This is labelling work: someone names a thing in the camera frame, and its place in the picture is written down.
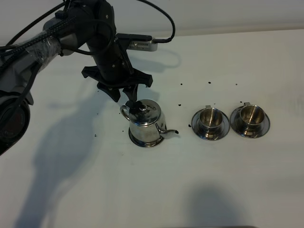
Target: teapot handle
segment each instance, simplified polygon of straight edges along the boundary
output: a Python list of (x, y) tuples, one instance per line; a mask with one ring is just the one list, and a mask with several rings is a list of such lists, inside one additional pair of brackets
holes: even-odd
[(130, 121), (129, 114), (127, 114), (127, 113), (125, 112), (126, 110), (129, 111), (129, 108), (128, 108), (127, 106), (123, 105), (123, 106), (120, 107), (120, 112), (121, 112), (121, 114), (122, 114), (128, 121)]

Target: metal cup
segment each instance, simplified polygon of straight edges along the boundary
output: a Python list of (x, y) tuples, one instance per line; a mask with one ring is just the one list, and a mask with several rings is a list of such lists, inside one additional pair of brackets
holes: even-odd
[(257, 129), (265, 119), (265, 112), (259, 106), (245, 103), (239, 112), (241, 124), (246, 129)]
[(219, 109), (210, 105), (199, 114), (199, 126), (206, 132), (219, 131), (223, 123), (223, 114)]

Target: white table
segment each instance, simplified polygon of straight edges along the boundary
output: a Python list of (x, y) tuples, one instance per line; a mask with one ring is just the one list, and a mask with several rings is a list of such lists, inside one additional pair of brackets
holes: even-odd
[[(176, 37), (129, 56), (154, 79), (139, 99), (180, 138), (137, 147), (126, 96), (82, 77), (91, 57), (57, 57), (34, 84), (26, 134), (0, 157), (0, 227), (304, 226), (304, 30)], [(207, 142), (188, 127), (205, 105), (230, 116), (240, 101), (270, 117), (262, 138), (230, 129)]]

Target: teapot spout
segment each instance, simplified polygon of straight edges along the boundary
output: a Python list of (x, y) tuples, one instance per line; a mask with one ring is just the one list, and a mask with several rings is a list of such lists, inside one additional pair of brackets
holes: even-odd
[(157, 128), (159, 134), (161, 135), (161, 137), (163, 137), (165, 139), (171, 138), (171, 137), (179, 134), (179, 132), (177, 130), (162, 129), (158, 124), (156, 124), (156, 128)]

